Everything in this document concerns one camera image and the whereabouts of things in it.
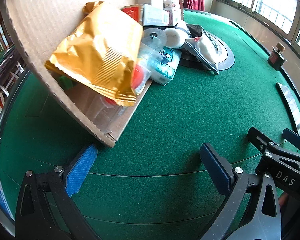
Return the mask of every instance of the green object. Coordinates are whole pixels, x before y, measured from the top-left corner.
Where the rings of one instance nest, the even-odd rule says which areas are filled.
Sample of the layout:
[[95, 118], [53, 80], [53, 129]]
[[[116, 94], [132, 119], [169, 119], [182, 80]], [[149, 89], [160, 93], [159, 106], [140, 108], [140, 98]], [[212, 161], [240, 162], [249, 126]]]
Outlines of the green object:
[[[200, 161], [200, 145], [209, 142], [233, 166], [254, 172], [260, 152], [248, 142], [248, 129], [284, 142], [282, 131], [292, 126], [275, 85], [287, 82], [269, 66], [267, 54], [229, 22], [184, 14], [231, 48], [234, 66], [218, 76], [178, 66], [167, 86], [153, 83], [112, 149], [29, 76], [0, 140], [0, 177], [13, 213], [26, 171], [52, 171], [94, 142], [97, 160], [72, 198], [103, 240], [195, 239], [224, 199]], [[282, 146], [296, 151], [288, 142]]]
[[72, 80], [66, 76], [59, 77], [58, 84], [63, 90], [68, 90], [73, 87]]

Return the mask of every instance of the small bottle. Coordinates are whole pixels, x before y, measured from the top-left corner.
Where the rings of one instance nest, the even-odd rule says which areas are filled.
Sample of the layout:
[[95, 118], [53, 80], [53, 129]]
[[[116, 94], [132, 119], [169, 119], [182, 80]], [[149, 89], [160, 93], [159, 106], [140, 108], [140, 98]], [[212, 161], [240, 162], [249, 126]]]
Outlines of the small bottle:
[[276, 47], [278, 50], [275, 50], [273, 47], [273, 51], [268, 58], [268, 62], [271, 67], [273, 67], [276, 71], [279, 71], [283, 63], [286, 61], [282, 55], [286, 48], [280, 42], [277, 43]]

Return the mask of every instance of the snack bag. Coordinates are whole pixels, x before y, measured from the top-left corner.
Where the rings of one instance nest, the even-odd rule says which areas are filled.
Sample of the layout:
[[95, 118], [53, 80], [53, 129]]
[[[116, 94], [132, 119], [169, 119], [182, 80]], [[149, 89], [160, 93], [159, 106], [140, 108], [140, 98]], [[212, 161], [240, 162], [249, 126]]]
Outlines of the snack bag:
[[133, 106], [131, 76], [136, 64], [142, 26], [106, 2], [90, 2], [88, 15], [66, 37], [46, 68], [66, 75], [116, 102]]

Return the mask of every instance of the wooden cap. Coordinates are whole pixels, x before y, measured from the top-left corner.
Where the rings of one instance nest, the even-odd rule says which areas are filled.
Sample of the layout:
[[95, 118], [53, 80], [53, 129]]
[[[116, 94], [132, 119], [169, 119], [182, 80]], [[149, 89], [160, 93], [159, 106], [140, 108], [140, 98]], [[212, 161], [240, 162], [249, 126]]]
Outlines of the wooden cap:
[[280, 42], [277, 43], [277, 46], [276, 46], [276, 47], [277, 47], [277, 49], [280, 50], [281, 52], [284, 52], [285, 49], [286, 49]]

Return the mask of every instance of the blue gripper pad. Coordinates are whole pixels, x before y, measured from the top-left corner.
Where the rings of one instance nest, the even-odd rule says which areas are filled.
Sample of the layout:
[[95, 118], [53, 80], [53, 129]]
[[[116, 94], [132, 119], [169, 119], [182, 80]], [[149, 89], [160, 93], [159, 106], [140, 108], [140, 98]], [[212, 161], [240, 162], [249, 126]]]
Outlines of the blue gripper pad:
[[228, 196], [231, 191], [231, 178], [226, 173], [217, 158], [223, 158], [213, 149], [210, 144], [204, 143], [201, 145], [200, 159], [206, 167], [214, 185], [221, 195]]
[[66, 177], [66, 191], [69, 197], [71, 197], [72, 194], [79, 192], [79, 189], [87, 177], [87, 174], [96, 160], [97, 155], [98, 149], [96, 145], [91, 144], [84, 150], [80, 158], [74, 164], [73, 168]]

